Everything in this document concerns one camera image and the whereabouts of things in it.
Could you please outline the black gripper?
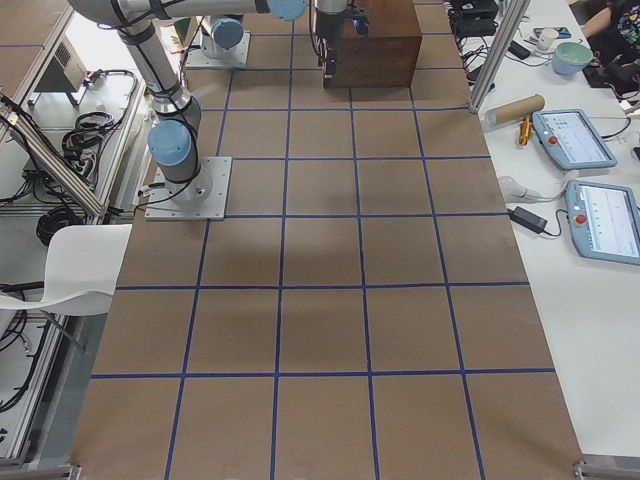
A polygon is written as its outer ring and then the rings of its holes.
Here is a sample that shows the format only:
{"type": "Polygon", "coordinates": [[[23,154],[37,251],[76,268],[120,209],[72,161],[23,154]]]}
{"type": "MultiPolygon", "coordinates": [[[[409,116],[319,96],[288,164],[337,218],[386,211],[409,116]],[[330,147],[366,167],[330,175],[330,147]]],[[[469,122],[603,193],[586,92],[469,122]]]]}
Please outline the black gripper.
{"type": "Polygon", "coordinates": [[[332,79],[337,69],[337,51],[332,46],[342,35],[344,24],[351,22],[358,35],[369,34],[369,15],[355,1],[317,0],[312,2],[315,17],[312,31],[326,43],[324,53],[324,78],[332,79]]]}

